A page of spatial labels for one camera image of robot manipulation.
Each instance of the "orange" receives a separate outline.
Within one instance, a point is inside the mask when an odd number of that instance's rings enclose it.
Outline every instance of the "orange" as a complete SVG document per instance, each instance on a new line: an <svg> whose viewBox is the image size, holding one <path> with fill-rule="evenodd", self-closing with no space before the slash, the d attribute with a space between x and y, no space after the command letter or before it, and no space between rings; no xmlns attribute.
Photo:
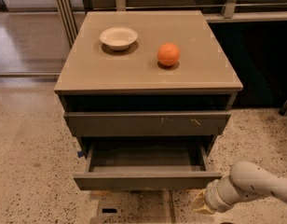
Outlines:
<svg viewBox="0 0 287 224"><path fill-rule="evenodd" d="M173 43L164 43L157 52L159 62L166 66L176 64L180 59L180 50Z"/></svg>

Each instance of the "tabletop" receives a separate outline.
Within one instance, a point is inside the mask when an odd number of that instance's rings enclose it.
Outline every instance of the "tabletop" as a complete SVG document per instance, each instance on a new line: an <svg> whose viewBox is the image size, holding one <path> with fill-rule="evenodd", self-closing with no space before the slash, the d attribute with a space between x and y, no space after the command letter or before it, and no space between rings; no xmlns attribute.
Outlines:
<svg viewBox="0 0 287 224"><path fill-rule="evenodd" d="M112 27L129 27L138 39L111 51L99 39ZM178 46L179 63L163 68L157 50ZM56 93L125 91L240 91L242 84L200 11L88 12L61 71Z"/></svg>

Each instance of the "drawer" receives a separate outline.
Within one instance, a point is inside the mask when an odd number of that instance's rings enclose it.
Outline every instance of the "drawer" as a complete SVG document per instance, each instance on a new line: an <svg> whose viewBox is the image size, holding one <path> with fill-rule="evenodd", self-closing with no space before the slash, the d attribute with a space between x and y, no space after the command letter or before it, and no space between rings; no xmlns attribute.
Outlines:
<svg viewBox="0 0 287 224"><path fill-rule="evenodd" d="M229 111L66 112L73 136L219 135Z"/></svg>
<svg viewBox="0 0 287 224"><path fill-rule="evenodd" d="M109 145L90 145L85 172L74 174L81 190L204 189L221 178L209 171L203 145L190 139Z"/></svg>

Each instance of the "dresser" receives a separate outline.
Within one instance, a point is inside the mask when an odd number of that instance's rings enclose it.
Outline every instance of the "dresser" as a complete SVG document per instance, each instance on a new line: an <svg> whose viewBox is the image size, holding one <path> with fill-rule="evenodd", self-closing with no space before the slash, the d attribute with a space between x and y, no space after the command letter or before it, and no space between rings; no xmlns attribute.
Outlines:
<svg viewBox="0 0 287 224"><path fill-rule="evenodd" d="M138 39L112 51L99 39L129 27ZM178 46L165 68L157 49ZM81 190L203 189L219 172L207 157L242 84L199 11L88 12L55 86L87 160Z"/></svg>

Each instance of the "floor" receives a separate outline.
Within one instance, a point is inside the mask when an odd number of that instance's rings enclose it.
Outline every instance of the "floor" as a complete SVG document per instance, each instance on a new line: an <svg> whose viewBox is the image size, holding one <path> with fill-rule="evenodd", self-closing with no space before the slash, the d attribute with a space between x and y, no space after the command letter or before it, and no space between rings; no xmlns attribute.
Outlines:
<svg viewBox="0 0 287 224"><path fill-rule="evenodd" d="M75 14L78 26L84 15ZM69 52L57 14L0 13L0 71L60 71ZM198 190L80 191L79 145L54 94L54 78L0 78L0 224L287 223L287 204L267 197L223 214L192 211ZM209 156L228 175L252 161L287 177L287 116L278 108L236 108ZM105 213L106 209L116 213Z"/></svg>

